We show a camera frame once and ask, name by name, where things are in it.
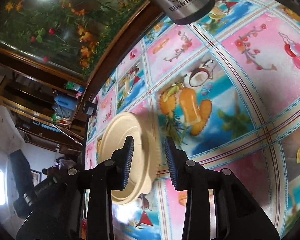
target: glass surface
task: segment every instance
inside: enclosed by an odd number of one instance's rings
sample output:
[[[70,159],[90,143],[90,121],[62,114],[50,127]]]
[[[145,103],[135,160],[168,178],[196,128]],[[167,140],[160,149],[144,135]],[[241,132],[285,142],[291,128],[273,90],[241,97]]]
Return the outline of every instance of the glass surface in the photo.
[[[0,0],[0,46],[87,78],[145,0]]]
[[[95,101],[86,169],[98,164],[113,117],[129,111],[152,125],[159,144],[171,136],[205,168],[231,169],[281,237],[293,227],[300,215],[300,17],[290,9],[274,0],[216,0],[195,23],[166,17]],[[161,152],[151,192],[129,208],[113,205],[119,239],[181,239],[186,192],[174,189]]]

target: patterned tablecloth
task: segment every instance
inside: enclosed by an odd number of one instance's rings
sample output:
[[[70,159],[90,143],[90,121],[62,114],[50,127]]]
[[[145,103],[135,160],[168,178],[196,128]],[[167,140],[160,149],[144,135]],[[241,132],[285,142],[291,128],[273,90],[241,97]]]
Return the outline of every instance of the patterned tablecloth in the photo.
[[[205,168],[231,169],[281,236],[299,216],[300,17],[278,2],[216,0],[209,14],[186,26],[165,17],[95,100],[86,169],[98,163],[108,123],[129,111],[152,122],[161,144],[172,136]],[[113,206],[117,239],[181,239],[185,204],[162,154],[152,191]],[[215,228],[213,212],[211,221]]]

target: silver screw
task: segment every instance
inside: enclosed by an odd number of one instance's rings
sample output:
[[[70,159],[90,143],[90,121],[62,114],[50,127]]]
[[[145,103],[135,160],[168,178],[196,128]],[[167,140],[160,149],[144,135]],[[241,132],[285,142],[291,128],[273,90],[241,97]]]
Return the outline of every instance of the silver screw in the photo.
[[[75,175],[75,174],[77,174],[77,169],[75,169],[75,168],[69,169],[68,174],[69,175]]]
[[[114,164],[113,160],[106,160],[105,161],[105,166],[112,166]]]
[[[187,160],[186,161],[186,165],[189,166],[189,167],[192,167],[192,166],[195,165],[195,161],[193,161],[193,160]]]
[[[223,169],[223,170],[222,170],[222,173],[223,173],[224,175],[230,175],[230,174],[231,174],[231,170],[229,170],[229,169]]]

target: coconut half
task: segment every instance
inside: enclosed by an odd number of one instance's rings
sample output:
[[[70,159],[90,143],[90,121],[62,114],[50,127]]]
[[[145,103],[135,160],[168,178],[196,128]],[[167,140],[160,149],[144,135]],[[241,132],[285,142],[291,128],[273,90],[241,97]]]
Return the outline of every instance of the coconut half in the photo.
[[[209,71],[203,67],[193,70],[189,77],[189,85],[191,87],[199,87],[209,78]]]

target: framed picture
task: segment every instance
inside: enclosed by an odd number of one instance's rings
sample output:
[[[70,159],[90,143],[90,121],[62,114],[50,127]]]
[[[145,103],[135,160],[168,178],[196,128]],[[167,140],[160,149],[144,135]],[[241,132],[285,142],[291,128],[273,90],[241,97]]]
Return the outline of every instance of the framed picture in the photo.
[[[31,170],[33,185],[36,186],[41,182],[41,172]]]

